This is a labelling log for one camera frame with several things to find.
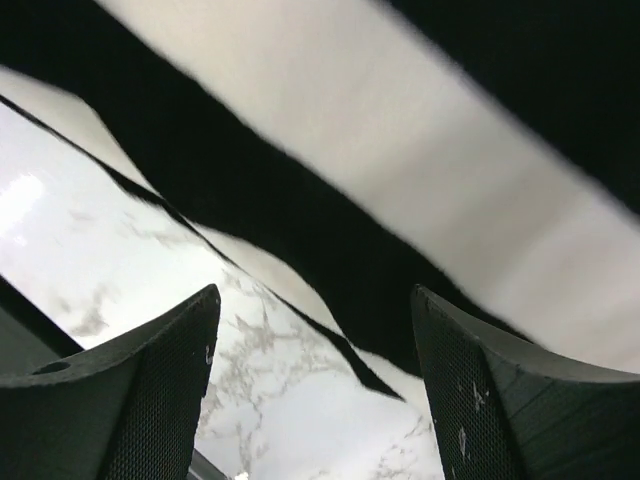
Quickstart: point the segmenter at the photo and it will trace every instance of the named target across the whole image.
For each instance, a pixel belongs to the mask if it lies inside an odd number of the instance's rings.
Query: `black and white striped fabric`
[[[426,408],[418,283],[640,372],[638,20],[627,0],[16,0],[0,94]]]

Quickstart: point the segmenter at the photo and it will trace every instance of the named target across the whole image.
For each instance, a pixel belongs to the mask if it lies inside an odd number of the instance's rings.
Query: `screw hole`
[[[69,363],[67,363],[67,362],[53,362],[53,363],[50,363],[49,365],[45,365],[40,370],[36,371],[35,375],[43,375],[45,373],[61,372],[63,370],[66,370],[70,366],[71,365]]]

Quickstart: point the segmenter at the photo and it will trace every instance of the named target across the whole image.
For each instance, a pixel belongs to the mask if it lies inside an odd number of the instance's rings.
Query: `black fabric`
[[[389,3],[511,113],[640,213],[640,3]]]
[[[448,479],[640,477],[639,375],[545,351],[425,289],[413,308]]]
[[[95,349],[0,376],[0,478],[184,480],[219,309],[209,286]]]
[[[420,375],[406,301],[415,283],[509,328],[97,5],[5,2],[0,63],[82,98],[173,207],[289,264],[357,347]]]

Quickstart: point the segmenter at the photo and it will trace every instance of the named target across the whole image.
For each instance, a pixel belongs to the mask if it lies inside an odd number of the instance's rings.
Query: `marble surface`
[[[258,282],[2,105],[0,274],[85,348],[216,283],[222,318],[196,441],[232,477],[443,478],[430,418],[363,388]]]

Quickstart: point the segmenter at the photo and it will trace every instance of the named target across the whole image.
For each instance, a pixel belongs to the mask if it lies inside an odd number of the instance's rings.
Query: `white fabric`
[[[640,372],[636,225],[396,15],[365,0],[99,3],[444,268],[481,306],[554,351]],[[146,183],[77,100],[7,72],[0,92]],[[288,267],[205,233],[339,332]],[[384,360],[363,358],[400,393],[423,391]]]

